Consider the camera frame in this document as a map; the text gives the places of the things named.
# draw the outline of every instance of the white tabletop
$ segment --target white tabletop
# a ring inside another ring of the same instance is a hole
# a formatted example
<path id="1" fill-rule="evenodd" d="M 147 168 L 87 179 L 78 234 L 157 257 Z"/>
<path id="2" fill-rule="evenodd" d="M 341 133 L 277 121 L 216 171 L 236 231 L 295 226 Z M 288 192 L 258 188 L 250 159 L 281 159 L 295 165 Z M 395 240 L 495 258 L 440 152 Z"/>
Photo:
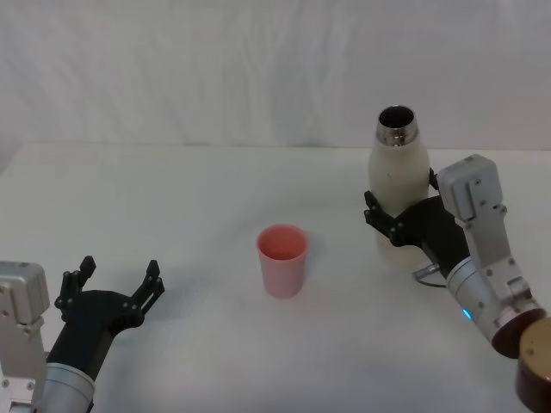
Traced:
<path id="1" fill-rule="evenodd" d="M 551 153 L 498 163 L 511 247 L 551 308 Z M 438 170 L 470 154 L 432 151 Z M 518 413 L 516 364 L 446 290 L 382 259 L 363 220 L 365 150 L 25 145 L 0 176 L 0 251 L 130 294 L 157 259 L 166 293 L 114 341 L 96 412 Z M 291 223 L 312 251 L 291 300 L 263 290 L 256 235 Z M 46 349 L 63 324 L 51 308 Z"/>

